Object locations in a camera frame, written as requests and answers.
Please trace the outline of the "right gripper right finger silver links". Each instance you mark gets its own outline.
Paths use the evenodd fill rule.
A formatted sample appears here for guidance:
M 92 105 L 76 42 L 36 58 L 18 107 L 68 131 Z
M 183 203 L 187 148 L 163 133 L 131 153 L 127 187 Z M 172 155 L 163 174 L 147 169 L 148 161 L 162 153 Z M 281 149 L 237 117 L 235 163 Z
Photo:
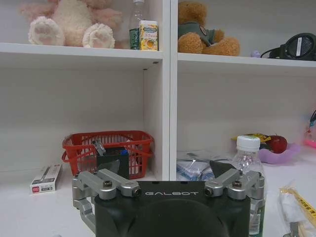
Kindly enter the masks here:
M 258 211 L 265 205 L 265 178 L 258 171 L 243 171 L 236 169 L 230 163 L 211 160 L 210 168 L 214 178 L 204 184 L 204 194 L 207 197 L 219 197 L 227 191 L 228 197 L 235 200 L 250 198 L 250 222 L 257 218 Z

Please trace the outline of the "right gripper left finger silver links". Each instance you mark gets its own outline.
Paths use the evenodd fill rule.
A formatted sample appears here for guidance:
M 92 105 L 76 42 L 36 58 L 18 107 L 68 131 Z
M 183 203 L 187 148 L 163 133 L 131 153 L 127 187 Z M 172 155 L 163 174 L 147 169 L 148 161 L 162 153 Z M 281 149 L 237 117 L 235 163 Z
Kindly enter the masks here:
M 112 200 L 120 191 L 124 197 L 136 198 L 141 195 L 137 181 L 128 180 L 118 174 L 101 169 L 93 173 L 82 171 L 72 179 L 73 206 L 80 211 L 83 222 L 90 228 L 96 228 L 95 215 L 88 197 L 99 196 L 102 200 Z

